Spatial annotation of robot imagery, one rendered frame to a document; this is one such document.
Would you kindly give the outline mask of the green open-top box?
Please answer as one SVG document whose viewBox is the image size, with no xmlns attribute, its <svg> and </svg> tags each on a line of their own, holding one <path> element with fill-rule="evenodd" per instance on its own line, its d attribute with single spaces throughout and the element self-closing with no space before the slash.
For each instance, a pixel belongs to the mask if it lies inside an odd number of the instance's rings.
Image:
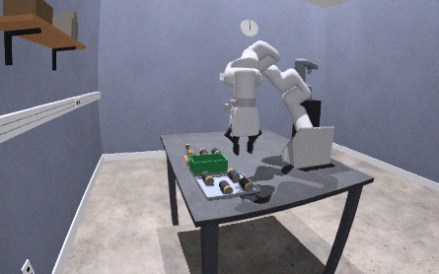
<svg viewBox="0 0 439 274">
<path fill-rule="evenodd" d="M 193 175 L 201 175 L 204 171 L 208 171 L 210 174 L 228 171 L 228 159 L 221 153 L 191 155 L 189 161 L 191 164 L 189 168 Z"/>
</svg>

